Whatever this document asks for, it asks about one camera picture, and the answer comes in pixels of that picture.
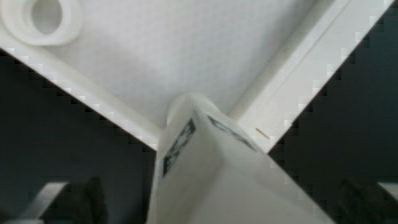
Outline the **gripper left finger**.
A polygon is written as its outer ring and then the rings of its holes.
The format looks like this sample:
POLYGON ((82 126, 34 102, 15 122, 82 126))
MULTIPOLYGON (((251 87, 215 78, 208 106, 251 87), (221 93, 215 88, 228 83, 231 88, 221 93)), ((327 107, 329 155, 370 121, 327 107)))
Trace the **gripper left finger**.
POLYGON ((50 182, 15 224, 109 224, 100 178, 93 177, 86 183, 50 182))

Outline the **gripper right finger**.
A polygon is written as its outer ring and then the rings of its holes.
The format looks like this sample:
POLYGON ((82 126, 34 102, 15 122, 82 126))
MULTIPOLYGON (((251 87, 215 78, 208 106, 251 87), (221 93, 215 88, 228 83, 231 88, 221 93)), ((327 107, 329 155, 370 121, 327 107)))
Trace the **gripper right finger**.
POLYGON ((398 181, 341 182, 336 223, 398 224, 398 181))

